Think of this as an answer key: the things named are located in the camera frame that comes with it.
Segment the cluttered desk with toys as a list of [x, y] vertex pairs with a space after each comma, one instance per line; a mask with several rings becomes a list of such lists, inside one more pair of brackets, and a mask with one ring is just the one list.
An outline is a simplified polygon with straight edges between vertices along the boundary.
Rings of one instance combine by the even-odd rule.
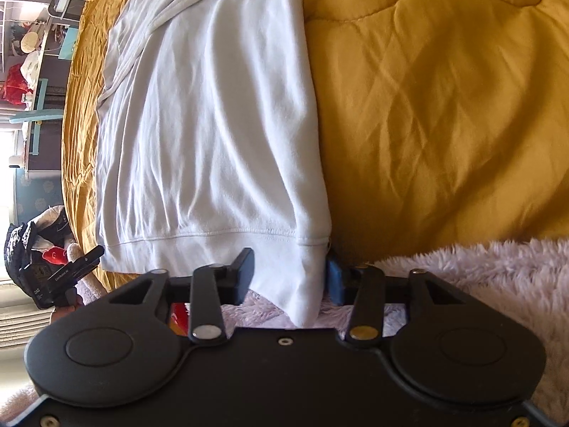
[[63, 53], [68, 42], [74, 43], [77, 35], [79, 15], [71, 15], [69, 10], [87, 0], [53, 0], [39, 20], [32, 24], [38, 35], [37, 48], [27, 54], [32, 62], [25, 64], [30, 68], [26, 80], [30, 91], [23, 95], [25, 108], [10, 118], [12, 125], [20, 125], [23, 151], [19, 158], [10, 159], [9, 166], [20, 169], [26, 181], [33, 178], [61, 177], [61, 143], [64, 108], [48, 108], [47, 89], [49, 79], [42, 76], [44, 59], [48, 53], [48, 38], [51, 30], [60, 25], [68, 29], [59, 47]]

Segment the fluffy pink blanket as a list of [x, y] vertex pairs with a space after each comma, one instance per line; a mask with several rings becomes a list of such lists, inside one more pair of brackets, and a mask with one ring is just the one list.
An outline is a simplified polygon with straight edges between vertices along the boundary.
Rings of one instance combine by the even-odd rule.
[[[533, 331], [544, 343], [547, 365], [531, 400], [554, 421], [568, 421], [568, 239], [452, 246], [374, 266], [389, 276], [427, 270]], [[348, 311], [326, 299], [315, 326], [341, 329]], [[241, 306], [223, 306], [223, 315], [228, 331], [236, 326], [292, 329], [288, 317], [256, 293]], [[1, 421], [14, 419], [37, 399], [29, 384], [1, 395]]]

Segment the white Nevada sweatshirt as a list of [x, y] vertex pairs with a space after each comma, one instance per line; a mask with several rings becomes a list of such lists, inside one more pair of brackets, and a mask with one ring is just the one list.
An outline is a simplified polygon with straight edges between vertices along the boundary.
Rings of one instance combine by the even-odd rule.
[[250, 248], [252, 289], [313, 325], [331, 217], [303, 0], [128, 0], [103, 79], [103, 269], [188, 276]]

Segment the mustard yellow quilted bedspread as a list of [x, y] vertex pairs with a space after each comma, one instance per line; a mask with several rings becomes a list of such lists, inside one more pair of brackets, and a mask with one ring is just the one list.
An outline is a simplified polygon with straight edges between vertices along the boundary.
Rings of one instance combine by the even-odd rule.
[[[95, 236], [97, 105], [128, 0], [88, 0], [64, 198]], [[328, 250], [349, 263], [568, 239], [568, 0], [303, 0]]]

